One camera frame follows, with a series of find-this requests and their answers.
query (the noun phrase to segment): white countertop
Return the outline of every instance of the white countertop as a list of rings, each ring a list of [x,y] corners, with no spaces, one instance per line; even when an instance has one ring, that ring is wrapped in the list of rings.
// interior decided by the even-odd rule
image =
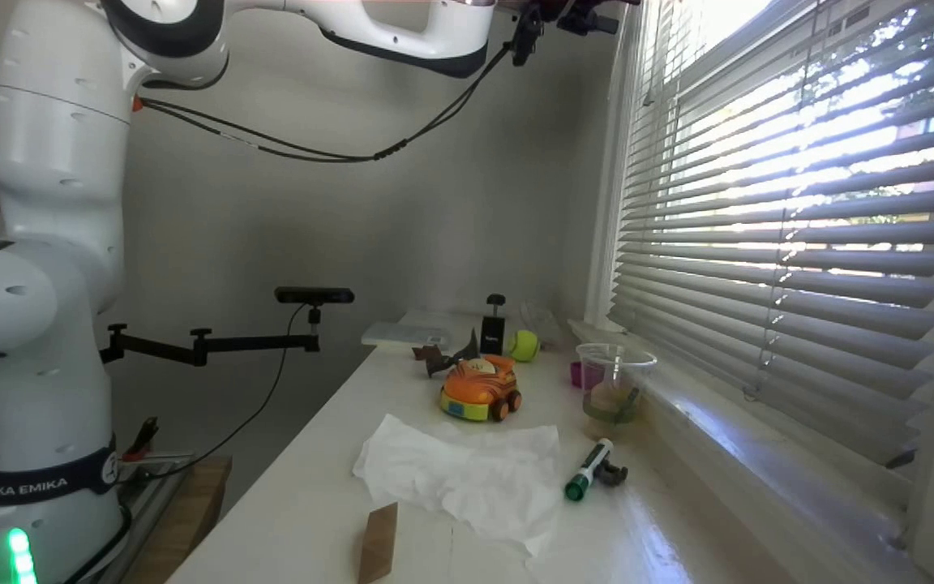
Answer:
[[[519,367],[523,411],[474,430],[556,424],[563,479],[591,450],[568,352]],[[437,381],[409,352],[372,350],[305,430],[271,461],[204,544],[176,571],[176,584],[349,584],[357,542],[377,508],[353,476],[361,443],[387,416],[427,428],[444,421]],[[591,488],[563,502],[555,540],[527,558],[519,544],[474,535],[471,524],[403,502],[399,584],[752,584],[788,581],[777,563],[724,511],[650,430],[638,428],[612,450],[628,466],[615,489]]]

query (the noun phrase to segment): wall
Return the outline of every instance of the wall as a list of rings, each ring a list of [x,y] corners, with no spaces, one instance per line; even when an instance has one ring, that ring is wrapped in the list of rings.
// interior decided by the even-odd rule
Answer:
[[[508,39],[498,16],[492,39]],[[227,78],[204,108],[299,142],[372,152],[433,116],[464,81],[332,48],[299,16],[239,14]],[[604,84],[612,39],[548,30],[525,67],[498,64],[444,130],[372,166],[305,166],[214,139],[153,109],[132,120],[127,287],[103,314],[184,344],[187,328],[278,333],[271,287],[349,287],[323,307],[323,350],[290,352],[275,401],[229,450],[239,494],[361,363],[370,322],[405,307],[478,310],[486,291],[579,314],[599,184]],[[269,390],[278,352],[207,370],[114,363],[120,442],[160,416],[164,450],[202,450]]]

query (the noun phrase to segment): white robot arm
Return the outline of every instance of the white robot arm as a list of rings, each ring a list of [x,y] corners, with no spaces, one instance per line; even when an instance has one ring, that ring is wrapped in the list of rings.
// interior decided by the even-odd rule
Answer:
[[[124,542],[95,314],[120,290],[130,108],[141,84],[217,81],[235,10],[302,14],[446,75],[482,63],[492,19],[492,0],[431,0],[421,33],[361,0],[16,0],[0,48],[0,581],[82,581]]]

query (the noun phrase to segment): napkin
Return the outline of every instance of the napkin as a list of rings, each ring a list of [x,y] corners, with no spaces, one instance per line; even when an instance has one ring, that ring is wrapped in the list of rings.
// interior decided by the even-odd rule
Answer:
[[[353,474],[372,502],[416,502],[444,508],[489,540],[519,542],[537,554],[556,524],[556,428],[486,428],[452,424],[433,435],[387,416],[364,442]]]

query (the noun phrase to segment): window sill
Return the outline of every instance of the window sill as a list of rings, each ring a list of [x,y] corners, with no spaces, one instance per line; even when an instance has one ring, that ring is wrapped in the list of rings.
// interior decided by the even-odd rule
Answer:
[[[575,333],[638,344],[583,325]],[[645,416],[794,581],[928,581],[899,549],[900,508],[887,502],[899,501],[896,484],[871,479],[851,461],[826,464],[671,356],[648,376]]]

